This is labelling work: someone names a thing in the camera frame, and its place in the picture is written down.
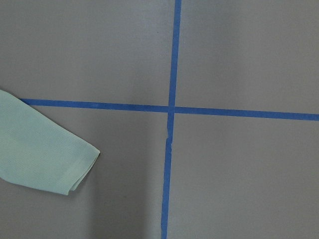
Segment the olive green long-sleeve shirt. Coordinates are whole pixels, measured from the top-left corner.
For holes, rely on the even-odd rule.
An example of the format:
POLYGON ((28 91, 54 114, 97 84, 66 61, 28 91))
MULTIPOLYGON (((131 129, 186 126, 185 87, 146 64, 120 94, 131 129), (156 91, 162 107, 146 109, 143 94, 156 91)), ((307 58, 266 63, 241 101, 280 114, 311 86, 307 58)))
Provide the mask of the olive green long-sleeve shirt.
POLYGON ((100 151, 8 92, 0 92, 0 177, 68 195, 100 151))

